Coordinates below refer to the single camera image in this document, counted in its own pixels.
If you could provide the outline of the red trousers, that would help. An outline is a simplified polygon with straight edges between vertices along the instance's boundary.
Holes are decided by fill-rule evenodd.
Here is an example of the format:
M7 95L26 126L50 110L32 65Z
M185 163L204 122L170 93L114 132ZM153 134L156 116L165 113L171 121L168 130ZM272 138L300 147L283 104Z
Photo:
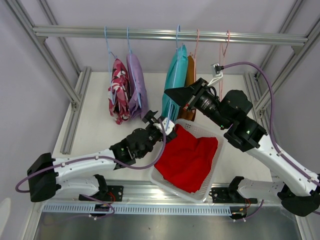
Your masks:
M218 140L215 137L196 138L179 124L175 132L177 137L166 144L155 168L175 187L195 193L211 171Z

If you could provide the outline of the pink wire hanger brown trousers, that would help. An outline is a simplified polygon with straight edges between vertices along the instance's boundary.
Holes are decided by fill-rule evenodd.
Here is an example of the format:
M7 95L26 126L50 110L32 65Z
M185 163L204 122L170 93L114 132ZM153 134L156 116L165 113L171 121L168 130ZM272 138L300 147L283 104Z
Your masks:
M197 50L198 50L198 45L199 45L199 39L200 39L200 30L197 29L196 30L196 44L195 44L195 48L193 52L190 52L190 56L193 58L194 60L194 64L196 65L196 61L197 61Z

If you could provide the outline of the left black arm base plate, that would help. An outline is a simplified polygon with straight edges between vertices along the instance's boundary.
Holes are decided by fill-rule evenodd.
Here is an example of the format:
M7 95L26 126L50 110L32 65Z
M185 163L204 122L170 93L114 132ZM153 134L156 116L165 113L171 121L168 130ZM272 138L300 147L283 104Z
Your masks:
M90 197L104 202L121 202L123 200L123 185L108 185Z

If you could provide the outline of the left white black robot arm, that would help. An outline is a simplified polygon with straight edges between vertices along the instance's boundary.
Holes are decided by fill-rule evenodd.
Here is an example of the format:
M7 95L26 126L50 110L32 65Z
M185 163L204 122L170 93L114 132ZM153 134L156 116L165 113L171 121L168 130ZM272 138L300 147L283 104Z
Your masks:
M62 195L85 201L87 196L101 201L107 197L108 185L100 170L115 171L121 168L140 170L136 161L152 152L157 142L164 145L177 135L175 124L166 117L155 118L148 111L142 119L146 128L137 128L109 148L78 157L53 158L43 153L27 170L30 200L43 202Z

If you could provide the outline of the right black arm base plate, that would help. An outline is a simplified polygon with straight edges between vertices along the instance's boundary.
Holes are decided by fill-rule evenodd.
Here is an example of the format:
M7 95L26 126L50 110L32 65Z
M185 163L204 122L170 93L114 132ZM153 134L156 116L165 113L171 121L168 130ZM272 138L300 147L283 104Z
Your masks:
M257 204L256 198L244 198L236 190L229 190L228 187L212 187L209 196L216 204Z

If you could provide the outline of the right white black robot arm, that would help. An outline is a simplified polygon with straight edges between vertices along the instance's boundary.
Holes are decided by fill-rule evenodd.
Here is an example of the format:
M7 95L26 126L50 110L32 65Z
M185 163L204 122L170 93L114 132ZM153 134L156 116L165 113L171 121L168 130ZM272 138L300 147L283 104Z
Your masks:
M223 99L214 94L213 87L199 78L188 87L169 88L164 93L185 110L197 109L225 130L224 137L234 148L246 153L268 167L279 178L254 181L236 176L228 186L228 198L260 199L281 203L290 213L305 217L320 206L320 176L307 170L285 154L271 136L255 120L248 117L253 107L241 90L230 90Z

